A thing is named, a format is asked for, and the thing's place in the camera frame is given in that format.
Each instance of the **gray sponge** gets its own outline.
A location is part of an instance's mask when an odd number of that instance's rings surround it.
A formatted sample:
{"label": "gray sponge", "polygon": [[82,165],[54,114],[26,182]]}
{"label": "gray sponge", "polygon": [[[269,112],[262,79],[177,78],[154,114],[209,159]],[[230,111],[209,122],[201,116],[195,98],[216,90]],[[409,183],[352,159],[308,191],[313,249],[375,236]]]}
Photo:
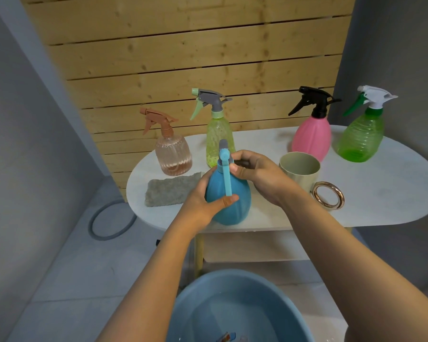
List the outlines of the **gray sponge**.
{"label": "gray sponge", "polygon": [[171,179],[153,179],[147,184],[145,205],[147,207],[163,207],[182,204],[187,195],[200,181],[202,172],[190,176],[177,176]]}

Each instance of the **wooden slat wall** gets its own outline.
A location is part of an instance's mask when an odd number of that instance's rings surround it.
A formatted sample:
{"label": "wooden slat wall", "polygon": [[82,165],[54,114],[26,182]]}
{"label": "wooden slat wall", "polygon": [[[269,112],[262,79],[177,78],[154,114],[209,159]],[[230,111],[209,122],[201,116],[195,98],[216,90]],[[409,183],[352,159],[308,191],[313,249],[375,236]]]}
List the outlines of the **wooden slat wall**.
{"label": "wooden slat wall", "polygon": [[300,125],[300,85],[332,93],[355,0],[22,0],[119,188],[154,149],[142,105],[206,132],[192,87],[233,96],[233,130]]}

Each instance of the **blue spray bottle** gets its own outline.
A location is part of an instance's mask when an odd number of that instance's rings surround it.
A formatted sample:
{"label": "blue spray bottle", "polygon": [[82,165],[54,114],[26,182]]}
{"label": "blue spray bottle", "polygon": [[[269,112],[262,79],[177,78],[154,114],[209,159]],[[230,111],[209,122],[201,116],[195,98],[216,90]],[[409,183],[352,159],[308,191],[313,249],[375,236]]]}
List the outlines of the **blue spray bottle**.
{"label": "blue spray bottle", "polygon": [[209,179],[205,199],[210,203],[224,195],[239,195],[240,199],[238,201],[216,213],[213,217],[213,220],[226,226],[242,222],[251,209],[251,189],[249,184],[247,180],[241,180],[230,174],[230,163],[233,163],[233,158],[228,150],[228,142],[226,139],[222,139],[219,142],[217,170]]}

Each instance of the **yellow-green spray bottle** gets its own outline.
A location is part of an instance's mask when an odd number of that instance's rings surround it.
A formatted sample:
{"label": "yellow-green spray bottle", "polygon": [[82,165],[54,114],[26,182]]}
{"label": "yellow-green spray bottle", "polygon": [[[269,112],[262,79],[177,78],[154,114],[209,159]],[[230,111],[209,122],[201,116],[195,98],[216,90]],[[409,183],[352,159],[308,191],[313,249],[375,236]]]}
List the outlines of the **yellow-green spray bottle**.
{"label": "yellow-green spray bottle", "polygon": [[358,91],[361,91],[360,95],[344,115],[352,113],[363,104],[369,103],[369,106],[365,114],[346,128],[337,148],[338,155],[350,162],[365,162],[377,152],[384,136],[382,105],[398,97],[387,90],[368,85],[359,86]]}
{"label": "yellow-green spray bottle", "polygon": [[190,120],[193,120],[198,115],[200,110],[210,104],[211,120],[208,123],[208,131],[206,133],[206,163],[211,168],[217,164],[219,159],[219,142],[226,139],[230,153],[235,152],[233,132],[231,131],[230,123],[224,118],[224,109],[222,105],[225,102],[231,101],[231,97],[225,97],[219,92],[211,90],[202,90],[193,88],[192,95],[197,96],[197,106]]}

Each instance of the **spray nozzle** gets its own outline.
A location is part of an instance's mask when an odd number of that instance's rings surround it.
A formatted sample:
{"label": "spray nozzle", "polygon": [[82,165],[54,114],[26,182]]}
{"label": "spray nozzle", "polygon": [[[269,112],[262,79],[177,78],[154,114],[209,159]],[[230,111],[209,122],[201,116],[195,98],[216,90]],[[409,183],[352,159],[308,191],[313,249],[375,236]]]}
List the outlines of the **spray nozzle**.
{"label": "spray nozzle", "polygon": [[344,116],[349,115],[359,106],[366,103],[370,103],[369,109],[376,109],[377,113],[375,114],[380,115],[382,114],[382,105],[385,102],[394,98],[398,98],[398,96],[392,95],[387,90],[369,85],[359,86],[357,90],[361,91],[361,93],[355,103],[349,109],[346,110]]}
{"label": "spray nozzle", "polygon": [[225,184],[225,195],[231,195],[231,180],[230,180],[230,163],[233,163],[230,150],[228,150],[227,139],[221,139],[219,141],[219,160],[217,161],[217,167],[220,172],[224,174]]}
{"label": "spray nozzle", "polygon": [[331,103],[340,102],[340,99],[333,98],[328,92],[316,89],[315,87],[300,86],[299,92],[302,93],[301,101],[296,105],[288,115],[295,114],[302,107],[315,104],[311,116],[316,119],[323,119],[327,116],[327,106]]}
{"label": "spray nozzle", "polygon": [[168,138],[173,136],[174,131],[173,127],[171,127],[170,125],[170,122],[178,121],[178,119],[175,119],[170,115],[150,108],[141,108],[140,113],[146,116],[146,126],[144,127],[143,134],[146,134],[151,128],[151,126],[154,126],[155,124],[160,124],[161,135],[163,137]]}
{"label": "spray nozzle", "polygon": [[217,118],[223,117],[223,111],[222,105],[225,102],[231,101],[233,98],[231,97],[225,97],[219,92],[211,91],[211,90],[202,90],[193,88],[192,89],[192,95],[197,96],[197,106],[195,107],[194,113],[192,114],[192,117],[190,120],[193,120],[195,116],[198,115],[201,108],[207,106],[208,104],[212,105],[211,112],[212,113],[218,113]]}

